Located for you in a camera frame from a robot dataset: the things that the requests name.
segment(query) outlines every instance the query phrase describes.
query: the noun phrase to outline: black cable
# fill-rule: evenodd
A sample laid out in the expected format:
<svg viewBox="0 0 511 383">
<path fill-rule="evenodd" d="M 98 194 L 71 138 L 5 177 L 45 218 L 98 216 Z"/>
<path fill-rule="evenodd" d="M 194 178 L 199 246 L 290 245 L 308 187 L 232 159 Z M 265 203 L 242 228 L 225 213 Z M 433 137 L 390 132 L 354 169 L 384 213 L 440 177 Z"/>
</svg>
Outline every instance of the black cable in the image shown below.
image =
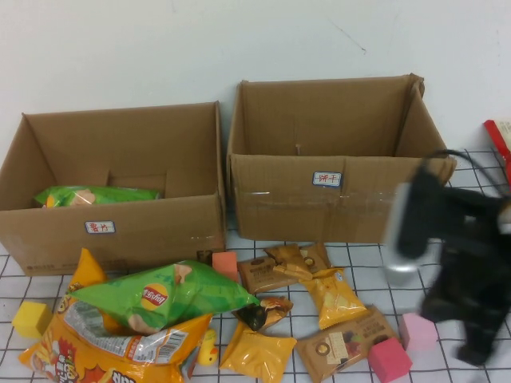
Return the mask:
<svg viewBox="0 0 511 383">
<path fill-rule="evenodd" d="M 430 154 L 429 156 L 424 157 L 422 159 L 421 166 L 425 167 L 428 160 L 432 158 L 438 158 L 440 156 L 456 156 L 462 158 L 463 160 L 469 161 L 477 170 L 479 170 L 483 174 L 483 176 L 486 177 L 486 179 L 491 183 L 491 185 L 495 188 L 495 190 L 497 190 L 497 192 L 502 197 L 509 197 L 508 193 L 503 192 L 502 189 L 498 187 L 498 182 L 486 171 L 485 168 L 481 166 L 481 164 L 479 164 L 476 160 L 472 159 L 468 154 L 465 154 L 463 152 L 459 152 L 457 150 L 452 149 L 437 150 L 436 152 Z"/>
</svg>

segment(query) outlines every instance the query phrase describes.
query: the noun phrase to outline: orange snack bag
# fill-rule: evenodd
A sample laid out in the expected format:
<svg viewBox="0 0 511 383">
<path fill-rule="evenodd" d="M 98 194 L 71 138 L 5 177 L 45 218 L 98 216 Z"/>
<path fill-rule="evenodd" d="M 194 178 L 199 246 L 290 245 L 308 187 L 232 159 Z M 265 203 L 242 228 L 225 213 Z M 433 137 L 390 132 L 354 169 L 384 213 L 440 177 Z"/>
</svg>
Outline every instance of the orange snack bag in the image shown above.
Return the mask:
<svg viewBox="0 0 511 383">
<path fill-rule="evenodd" d="M 279 383 L 296 342 L 294 338 L 266 337 L 239 321 L 220 368 L 258 377 L 263 383 Z"/>
<path fill-rule="evenodd" d="M 321 330 L 366 314 L 366 307 L 351 290 L 341 267 L 320 270 L 311 281 L 300 279 L 300 283 L 314 300 Z"/>
<path fill-rule="evenodd" d="M 115 336 L 125 329 L 111 317 L 70 296 L 107 276 L 86 249 L 42 340 L 19 360 L 58 383 L 184 382 L 179 366 L 197 347 L 211 315 L 162 330 L 149 337 Z"/>
</svg>

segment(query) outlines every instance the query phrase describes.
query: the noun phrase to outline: white wall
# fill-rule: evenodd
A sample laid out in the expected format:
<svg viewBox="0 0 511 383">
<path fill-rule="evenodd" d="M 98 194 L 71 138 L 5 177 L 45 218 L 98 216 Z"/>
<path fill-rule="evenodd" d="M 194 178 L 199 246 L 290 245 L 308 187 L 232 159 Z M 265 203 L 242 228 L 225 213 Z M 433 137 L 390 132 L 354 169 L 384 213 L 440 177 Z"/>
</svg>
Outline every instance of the white wall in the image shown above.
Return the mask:
<svg viewBox="0 0 511 383">
<path fill-rule="evenodd" d="M 226 133 L 242 79 L 410 72 L 474 147 L 511 116 L 509 20 L 509 0 L 0 0 L 0 160 L 21 112 L 220 100 Z"/>
</svg>

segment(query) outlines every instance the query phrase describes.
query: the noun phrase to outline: green chip bag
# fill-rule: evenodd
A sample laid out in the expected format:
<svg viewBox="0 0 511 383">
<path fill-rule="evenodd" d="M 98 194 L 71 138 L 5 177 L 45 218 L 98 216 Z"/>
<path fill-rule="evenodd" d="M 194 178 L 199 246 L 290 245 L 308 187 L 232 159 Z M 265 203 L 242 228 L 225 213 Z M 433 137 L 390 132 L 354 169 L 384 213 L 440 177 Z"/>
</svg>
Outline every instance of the green chip bag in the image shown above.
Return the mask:
<svg viewBox="0 0 511 383">
<path fill-rule="evenodd" d="M 92 205 L 158 199 L 155 190 L 117 188 L 114 186 L 52 186 L 35 196 L 45 207 Z"/>
<path fill-rule="evenodd" d="M 259 300 L 240 284 L 194 261 L 127 275 L 71 294 L 141 334 Z"/>
</svg>

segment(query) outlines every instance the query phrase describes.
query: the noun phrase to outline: orange block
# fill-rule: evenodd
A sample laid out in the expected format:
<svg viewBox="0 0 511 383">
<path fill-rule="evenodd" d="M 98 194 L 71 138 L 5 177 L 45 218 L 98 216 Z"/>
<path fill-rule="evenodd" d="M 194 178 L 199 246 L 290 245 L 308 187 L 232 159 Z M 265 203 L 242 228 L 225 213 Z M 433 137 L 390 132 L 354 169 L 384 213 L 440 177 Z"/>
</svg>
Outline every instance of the orange block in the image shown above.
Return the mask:
<svg viewBox="0 0 511 383">
<path fill-rule="evenodd" d="M 213 253 L 213 269 L 236 283 L 240 282 L 238 277 L 238 259 L 234 251 Z"/>
</svg>

